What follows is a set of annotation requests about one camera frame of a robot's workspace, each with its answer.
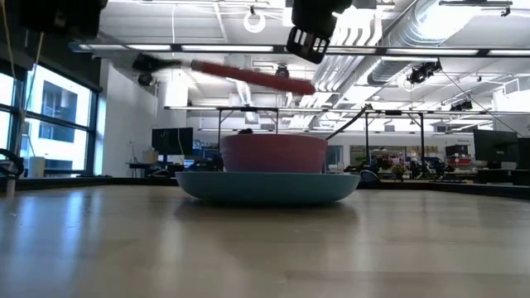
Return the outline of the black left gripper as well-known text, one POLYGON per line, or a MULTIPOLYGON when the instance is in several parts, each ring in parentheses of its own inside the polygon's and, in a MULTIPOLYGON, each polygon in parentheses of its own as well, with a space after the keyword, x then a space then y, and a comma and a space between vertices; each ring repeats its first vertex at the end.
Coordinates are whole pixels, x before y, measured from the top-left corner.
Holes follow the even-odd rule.
POLYGON ((108 0, 20 0, 21 25, 33 31, 95 38, 108 0))

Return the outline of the large dark desk monitor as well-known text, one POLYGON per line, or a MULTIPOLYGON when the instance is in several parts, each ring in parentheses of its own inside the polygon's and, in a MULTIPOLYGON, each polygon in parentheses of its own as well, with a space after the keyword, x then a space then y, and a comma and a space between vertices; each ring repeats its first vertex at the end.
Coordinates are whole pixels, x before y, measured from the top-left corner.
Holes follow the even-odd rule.
POLYGON ((519 160, 516 132, 474 130, 475 159, 491 162, 517 162, 519 160))

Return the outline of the blue plate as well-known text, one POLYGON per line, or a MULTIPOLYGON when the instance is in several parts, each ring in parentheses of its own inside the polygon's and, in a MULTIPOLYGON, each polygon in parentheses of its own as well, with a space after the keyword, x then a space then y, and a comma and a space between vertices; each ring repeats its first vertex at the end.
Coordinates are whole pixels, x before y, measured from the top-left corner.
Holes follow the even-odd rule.
POLYGON ((351 195, 358 175, 183 171, 178 185, 197 199, 239 204, 324 204, 351 195))

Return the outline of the pink-handled metal utensil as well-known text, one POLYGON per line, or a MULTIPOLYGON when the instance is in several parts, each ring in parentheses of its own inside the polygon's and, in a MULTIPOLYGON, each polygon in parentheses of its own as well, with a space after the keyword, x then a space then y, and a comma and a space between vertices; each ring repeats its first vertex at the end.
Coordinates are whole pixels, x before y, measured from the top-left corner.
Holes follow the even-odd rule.
POLYGON ((236 79, 248 84, 256 84, 294 94, 312 95, 316 92, 314 85, 307 80, 290 79, 203 60, 163 60, 152 55, 140 53, 132 63, 132 68, 142 73, 155 73, 159 70, 181 67, 187 67, 207 75, 236 79))

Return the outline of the black computer monitor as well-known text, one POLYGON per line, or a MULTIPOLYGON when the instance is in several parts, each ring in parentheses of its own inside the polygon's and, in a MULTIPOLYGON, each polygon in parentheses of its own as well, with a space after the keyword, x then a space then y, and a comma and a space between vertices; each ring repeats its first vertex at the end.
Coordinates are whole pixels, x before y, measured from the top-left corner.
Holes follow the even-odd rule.
POLYGON ((193 128, 158 128, 152 130, 152 148, 161 155, 191 155, 193 128))

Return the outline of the long white light bar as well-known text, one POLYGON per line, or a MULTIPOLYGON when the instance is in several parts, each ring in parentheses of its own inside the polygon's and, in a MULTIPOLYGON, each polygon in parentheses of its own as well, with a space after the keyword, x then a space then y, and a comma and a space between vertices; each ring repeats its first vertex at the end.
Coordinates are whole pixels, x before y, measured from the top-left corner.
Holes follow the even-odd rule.
MULTIPOLYGON (((86 44, 71 42, 73 52, 103 51, 143 51, 155 53, 240 53, 287 55, 289 51, 282 45, 230 45, 230 44, 86 44)), ((450 48, 450 47, 384 47, 384 46, 330 46, 327 55, 362 56, 409 56, 409 57, 448 57, 448 58, 530 58, 530 48, 450 48)))

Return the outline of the black metal frame stand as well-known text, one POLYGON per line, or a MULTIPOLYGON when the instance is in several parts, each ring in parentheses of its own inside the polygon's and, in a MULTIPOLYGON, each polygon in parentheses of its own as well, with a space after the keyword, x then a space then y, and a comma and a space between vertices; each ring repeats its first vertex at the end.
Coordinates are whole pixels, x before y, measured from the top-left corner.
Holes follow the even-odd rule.
POLYGON ((276 134, 278 134, 279 132, 279 129, 278 129, 278 121, 279 121, 279 108, 273 108, 273 107, 251 107, 251 106, 240 106, 240 107, 217 107, 217 108, 214 108, 215 110, 217 110, 219 112, 219 121, 218 121, 218 132, 220 133, 220 129, 221 129, 221 123, 223 122, 223 119, 222 119, 222 113, 223 111, 230 111, 231 113, 233 111, 239 111, 239 112, 252 112, 252 113, 257 113, 257 112, 274 112, 276 114, 276 117, 275 118, 272 118, 272 121, 274 122, 275 124, 275 130, 274 132, 276 134))
POLYGON ((425 158, 425 125, 424 125, 424 113, 414 112, 414 111, 402 111, 402 110, 373 110, 370 112, 367 110, 364 113, 364 130, 365 130, 365 155, 366 161, 371 162, 371 155, 369 150, 369 114, 374 113, 377 116, 383 114, 384 116, 408 116, 419 128, 420 128, 420 137, 421 137, 421 166, 422 174, 426 174, 426 158, 425 158))

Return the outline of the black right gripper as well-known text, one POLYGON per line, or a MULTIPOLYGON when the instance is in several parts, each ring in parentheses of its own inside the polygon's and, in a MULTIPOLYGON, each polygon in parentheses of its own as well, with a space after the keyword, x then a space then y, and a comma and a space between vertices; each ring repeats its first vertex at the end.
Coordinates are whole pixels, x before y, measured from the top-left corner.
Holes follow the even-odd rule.
POLYGON ((351 5, 352 0, 293 0, 294 27, 287 38, 287 51, 313 64, 321 63, 336 26, 333 13, 342 13, 351 5))

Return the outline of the white cylindrical container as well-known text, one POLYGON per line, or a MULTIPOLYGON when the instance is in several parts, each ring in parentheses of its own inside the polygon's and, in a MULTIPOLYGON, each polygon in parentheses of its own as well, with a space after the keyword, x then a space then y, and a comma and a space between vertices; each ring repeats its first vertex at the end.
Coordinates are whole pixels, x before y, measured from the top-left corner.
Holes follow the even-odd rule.
POLYGON ((40 179, 44 177, 46 168, 46 159, 41 156, 32 156, 28 159, 27 177, 30 179, 40 179))

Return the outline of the pink bowl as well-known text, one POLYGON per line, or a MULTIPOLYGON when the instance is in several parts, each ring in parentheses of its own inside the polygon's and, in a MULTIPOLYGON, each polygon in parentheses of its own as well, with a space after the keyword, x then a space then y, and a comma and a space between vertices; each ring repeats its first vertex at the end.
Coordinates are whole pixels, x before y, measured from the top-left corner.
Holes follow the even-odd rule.
POLYGON ((238 134, 220 139, 228 172, 320 173, 328 142, 318 137, 238 134))

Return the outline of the silver ceiling air duct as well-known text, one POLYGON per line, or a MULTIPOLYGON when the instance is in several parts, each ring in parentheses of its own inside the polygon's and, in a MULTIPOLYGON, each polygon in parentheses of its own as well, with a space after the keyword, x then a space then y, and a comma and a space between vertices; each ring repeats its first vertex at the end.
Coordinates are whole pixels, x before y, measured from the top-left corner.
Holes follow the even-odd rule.
POLYGON ((441 1, 448 0, 417 0, 381 46, 438 47, 480 11, 479 7, 440 5, 441 1))

